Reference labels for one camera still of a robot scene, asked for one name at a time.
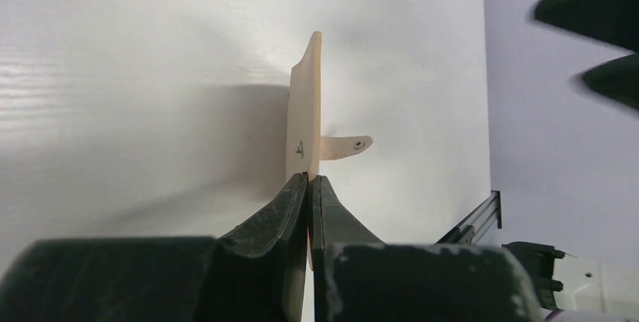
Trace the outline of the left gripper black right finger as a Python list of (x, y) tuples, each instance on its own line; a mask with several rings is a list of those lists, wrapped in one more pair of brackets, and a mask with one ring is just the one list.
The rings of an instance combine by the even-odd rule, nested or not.
[(387, 244), (311, 185), (310, 242), (318, 321), (539, 321), (533, 284), (500, 247)]

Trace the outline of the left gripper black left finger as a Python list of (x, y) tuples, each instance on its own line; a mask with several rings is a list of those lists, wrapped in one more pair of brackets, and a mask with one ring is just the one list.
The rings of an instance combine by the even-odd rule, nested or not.
[(308, 176), (220, 238), (73, 238), (28, 247), (1, 281), (3, 321), (299, 321)]

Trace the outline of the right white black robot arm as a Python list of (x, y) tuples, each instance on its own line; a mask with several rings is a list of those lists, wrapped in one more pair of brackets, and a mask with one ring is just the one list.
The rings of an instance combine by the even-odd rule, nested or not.
[[(588, 91), (638, 110), (638, 0), (539, 0), (532, 18), (555, 28), (625, 48), (631, 53), (579, 74)], [(546, 244), (505, 245), (527, 272), (549, 317), (596, 311), (638, 319), (638, 272), (610, 267)]]

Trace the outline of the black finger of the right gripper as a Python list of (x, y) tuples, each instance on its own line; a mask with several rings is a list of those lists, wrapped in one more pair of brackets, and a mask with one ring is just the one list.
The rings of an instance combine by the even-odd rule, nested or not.
[(629, 51), (638, 51), (638, 0), (539, 0), (533, 19)]
[(638, 53), (588, 69), (579, 80), (592, 93), (638, 111)]

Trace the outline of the beige card holder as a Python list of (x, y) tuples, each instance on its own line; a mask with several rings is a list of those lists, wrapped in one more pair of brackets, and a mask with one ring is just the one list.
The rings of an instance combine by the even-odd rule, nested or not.
[(328, 178), (319, 172), (322, 161), (351, 158), (367, 151), (370, 136), (323, 136), (322, 125), (323, 34), (311, 33), (300, 60), (291, 68), (286, 116), (285, 177), (306, 180), (305, 214), (301, 215), (301, 270), (313, 266), (313, 252), (323, 252), (322, 236), (329, 223), (329, 243), (379, 243), (337, 198)]

